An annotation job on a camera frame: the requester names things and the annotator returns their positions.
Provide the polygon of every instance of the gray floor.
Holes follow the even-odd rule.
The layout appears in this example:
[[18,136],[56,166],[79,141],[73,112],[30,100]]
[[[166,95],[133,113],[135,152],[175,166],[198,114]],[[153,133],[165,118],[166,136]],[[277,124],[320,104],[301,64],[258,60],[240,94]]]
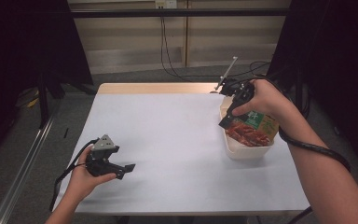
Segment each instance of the gray floor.
[[[218,76],[226,71],[226,66],[177,69],[181,76],[192,81],[217,82]],[[236,66],[232,74],[247,71],[247,66]],[[94,89],[104,82],[171,82],[183,81],[167,75],[163,70],[132,72],[114,75],[96,75]],[[43,223],[49,216],[48,206],[52,196],[55,178],[61,174],[72,156],[73,148],[81,135],[84,123],[90,111],[93,96],[78,92],[70,86],[64,86],[66,96],[60,100],[49,99],[50,108],[57,106],[48,136],[37,154],[21,194],[15,203],[7,223]],[[312,102],[308,118],[311,126],[328,146],[334,148],[352,167],[352,174],[358,182],[358,158],[349,143],[337,136],[334,124],[323,110]],[[0,203],[21,168],[24,158],[37,135],[40,121],[39,107],[22,107],[8,135],[0,145]],[[261,222],[287,223],[291,217],[262,216]],[[244,217],[196,217],[194,223],[244,223]],[[74,223],[117,223],[116,217],[99,217],[76,214]],[[131,217],[130,223],[179,223],[178,217]],[[256,217],[249,217],[248,223],[258,223]],[[299,223],[318,223],[310,215]]]

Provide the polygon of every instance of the table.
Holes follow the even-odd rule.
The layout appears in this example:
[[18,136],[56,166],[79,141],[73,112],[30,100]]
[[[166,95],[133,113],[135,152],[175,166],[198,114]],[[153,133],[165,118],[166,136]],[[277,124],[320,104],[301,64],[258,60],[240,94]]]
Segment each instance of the table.
[[[98,90],[74,155],[109,134],[112,163],[132,173],[97,187],[76,209],[111,216],[293,215],[309,203],[277,135],[261,159],[225,153],[215,83],[110,83]],[[56,205],[68,185],[61,185]]]

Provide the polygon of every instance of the person's right hand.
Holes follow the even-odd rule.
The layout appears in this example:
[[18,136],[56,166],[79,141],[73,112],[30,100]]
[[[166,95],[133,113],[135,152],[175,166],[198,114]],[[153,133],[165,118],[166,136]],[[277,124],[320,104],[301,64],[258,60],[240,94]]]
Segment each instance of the person's right hand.
[[255,96],[244,105],[240,105],[232,111],[234,116],[245,114],[251,110],[269,115],[280,122],[287,113],[296,110],[296,107],[284,97],[271,83],[264,79],[254,79]]

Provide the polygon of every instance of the hand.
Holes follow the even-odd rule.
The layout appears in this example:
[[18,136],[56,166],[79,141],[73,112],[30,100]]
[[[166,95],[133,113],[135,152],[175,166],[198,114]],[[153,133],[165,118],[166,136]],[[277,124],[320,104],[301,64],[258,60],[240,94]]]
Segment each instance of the hand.
[[[90,154],[91,149],[92,146],[89,146],[83,151],[77,164],[83,164],[86,162],[86,158]],[[65,196],[70,196],[72,200],[80,203],[84,198],[92,193],[96,186],[114,178],[116,178],[116,174],[107,174],[96,177],[92,176],[89,171],[87,171],[85,165],[79,165],[72,171]]]
[[232,111],[234,116],[245,114],[251,110],[269,115],[280,122],[282,116],[287,117],[296,109],[271,83],[264,79],[254,79],[255,96],[248,103],[238,106]]

